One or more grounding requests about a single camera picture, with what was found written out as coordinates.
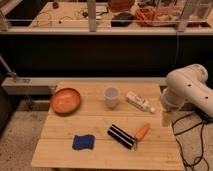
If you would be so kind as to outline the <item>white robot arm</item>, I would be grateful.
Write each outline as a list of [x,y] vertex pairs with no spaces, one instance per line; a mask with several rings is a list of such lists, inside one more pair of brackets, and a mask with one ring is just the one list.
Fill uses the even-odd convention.
[[206,85],[208,71],[201,64],[192,64],[173,70],[166,76],[167,87],[160,95],[164,108],[162,125],[169,126],[175,113],[186,102],[198,107],[205,115],[213,119],[213,89]]

